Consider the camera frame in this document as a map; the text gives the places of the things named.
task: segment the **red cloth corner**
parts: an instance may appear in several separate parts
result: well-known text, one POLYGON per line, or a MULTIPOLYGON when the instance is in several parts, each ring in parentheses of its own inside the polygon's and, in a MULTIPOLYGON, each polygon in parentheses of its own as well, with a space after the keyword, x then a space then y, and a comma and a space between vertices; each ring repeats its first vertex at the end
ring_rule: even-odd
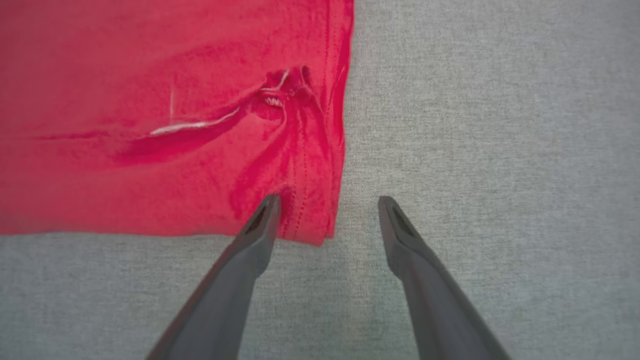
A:
POLYGON ((0 233, 333 236, 353 0, 0 4, 0 233))

